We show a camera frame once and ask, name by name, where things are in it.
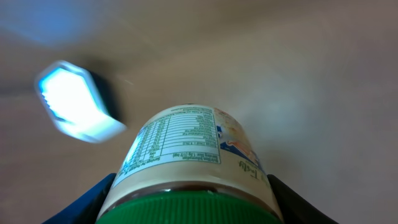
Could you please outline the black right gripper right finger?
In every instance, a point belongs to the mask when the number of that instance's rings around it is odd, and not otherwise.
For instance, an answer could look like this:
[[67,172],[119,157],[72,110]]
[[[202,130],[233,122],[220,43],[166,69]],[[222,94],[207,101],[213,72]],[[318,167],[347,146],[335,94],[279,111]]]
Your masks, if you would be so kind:
[[268,174],[267,178],[286,224],[338,224],[294,192],[276,176]]

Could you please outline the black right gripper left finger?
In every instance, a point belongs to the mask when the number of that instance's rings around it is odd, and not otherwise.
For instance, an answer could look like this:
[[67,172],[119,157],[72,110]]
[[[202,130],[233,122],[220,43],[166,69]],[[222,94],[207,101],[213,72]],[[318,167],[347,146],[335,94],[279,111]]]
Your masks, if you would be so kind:
[[69,206],[43,224],[93,224],[111,188],[116,173],[110,173]]

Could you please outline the green lid white jar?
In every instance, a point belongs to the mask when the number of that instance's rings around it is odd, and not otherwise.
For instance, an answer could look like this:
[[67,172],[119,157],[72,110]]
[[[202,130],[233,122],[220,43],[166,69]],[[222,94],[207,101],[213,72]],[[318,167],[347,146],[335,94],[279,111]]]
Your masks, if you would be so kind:
[[180,105],[138,132],[98,223],[282,223],[241,125],[228,113]]

